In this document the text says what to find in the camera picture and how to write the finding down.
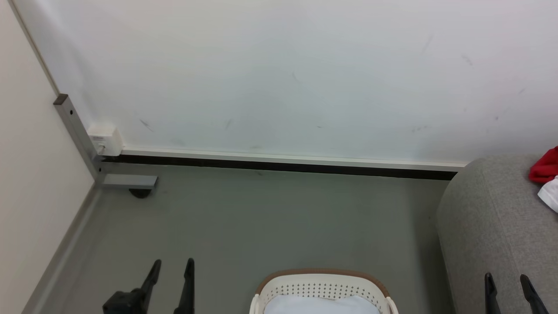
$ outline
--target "brown basket rim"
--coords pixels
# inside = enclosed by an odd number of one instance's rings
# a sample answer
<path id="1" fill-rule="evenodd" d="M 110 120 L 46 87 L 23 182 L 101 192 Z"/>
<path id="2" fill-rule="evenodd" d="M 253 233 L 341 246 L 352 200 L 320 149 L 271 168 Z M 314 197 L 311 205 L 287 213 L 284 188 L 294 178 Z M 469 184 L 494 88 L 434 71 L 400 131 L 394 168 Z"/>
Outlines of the brown basket rim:
<path id="1" fill-rule="evenodd" d="M 280 276 L 287 276 L 287 275 L 304 275 L 304 274 L 344 275 L 344 276 L 363 278 L 375 284 L 383 293 L 385 298 L 389 297 L 389 292 L 387 291 L 386 286 L 384 286 L 383 283 L 380 282 L 380 280 L 376 279 L 374 276 L 369 275 L 367 273 L 356 272 L 354 270 L 332 269 L 332 268 L 300 268 L 300 269 L 280 270 L 278 272 L 274 272 L 273 274 L 267 276 L 262 281 L 262 283 L 259 284 L 258 289 L 256 289 L 256 294 L 262 293 L 263 287 L 265 287 L 266 284 L 270 282 L 271 279 L 273 278 L 277 278 Z"/>

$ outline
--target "gray upholstery fabric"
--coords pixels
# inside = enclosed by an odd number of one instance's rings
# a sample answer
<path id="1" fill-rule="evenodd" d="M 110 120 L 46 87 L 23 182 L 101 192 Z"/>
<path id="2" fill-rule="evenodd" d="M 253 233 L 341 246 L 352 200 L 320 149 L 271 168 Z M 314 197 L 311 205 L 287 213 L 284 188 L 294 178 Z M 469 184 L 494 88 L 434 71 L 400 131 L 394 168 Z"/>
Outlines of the gray upholstery fabric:
<path id="1" fill-rule="evenodd" d="M 450 182 L 437 227 L 457 314 L 484 313 L 491 272 L 502 314 L 531 313 L 519 275 L 529 276 L 558 314 L 558 215 L 527 179 L 540 156 L 494 156 L 467 165 Z"/>

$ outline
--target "black baseboard strip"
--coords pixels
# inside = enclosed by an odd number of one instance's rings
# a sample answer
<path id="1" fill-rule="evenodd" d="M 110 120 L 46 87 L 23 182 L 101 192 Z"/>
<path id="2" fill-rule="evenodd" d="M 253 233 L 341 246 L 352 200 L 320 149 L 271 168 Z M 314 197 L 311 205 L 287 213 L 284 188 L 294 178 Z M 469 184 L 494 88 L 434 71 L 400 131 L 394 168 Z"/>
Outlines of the black baseboard strip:
<path id="1" fill-rule="evenodd" d="M 292 172 L 334 173 L 334 174 L 350 174 L 350 175 L 374 175 L 377 177 L 430 179 L 430 180 L 451 180 L 457 173 L 457 172 L 450 172 L 450 171 L 434 171 L 434 170 L 386 169 L 386 168 L 367 168 L 367 167 L 352 167 L 352 166 L 265 163 L 260 161 L 237 161 L 237 160 L 136 156 L 136 155 L 120 155 L 116 157 L 106 158 L 103 161 L 110 162 L 110 163 L 127 163 L 127 164 L 177 165 L 177 166 L 198 166 L 198 167 L 236 168 L 236 169 L 253 169 L 253 170 L 276 170 L 276 171 L 292 171 Z"/>

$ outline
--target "white cloth in basket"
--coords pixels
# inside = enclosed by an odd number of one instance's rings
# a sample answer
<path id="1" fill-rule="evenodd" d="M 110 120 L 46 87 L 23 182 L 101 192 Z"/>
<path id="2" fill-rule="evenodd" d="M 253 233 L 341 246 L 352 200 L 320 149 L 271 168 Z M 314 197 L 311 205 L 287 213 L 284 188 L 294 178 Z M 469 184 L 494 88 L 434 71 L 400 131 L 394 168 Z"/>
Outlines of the white cloth in basket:
<path id="1" fill-rule="evenodd" d="M 264 314 L 379 314 L 378 309 L 365 299 L 352 296 L 339 300 L 277 296 L 271 300 Z"/>

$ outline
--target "laundry basket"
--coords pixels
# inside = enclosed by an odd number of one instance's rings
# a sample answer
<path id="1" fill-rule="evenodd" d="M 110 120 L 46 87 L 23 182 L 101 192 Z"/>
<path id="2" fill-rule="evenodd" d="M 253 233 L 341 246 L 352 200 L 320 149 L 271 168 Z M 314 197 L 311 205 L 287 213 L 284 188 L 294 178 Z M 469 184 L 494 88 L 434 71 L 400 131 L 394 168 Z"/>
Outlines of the laundry basket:
<path id="1" fill-rule="evenodd" d="M 263 314 L 273 298 L 300 296 L 337 300 L 360 296 L 374 304 L 380 314 L 398 314 L 384 285 L 369 274 L 339 269 L 291 269 L 269 275 L 256 290 L 250 314 Z"/>

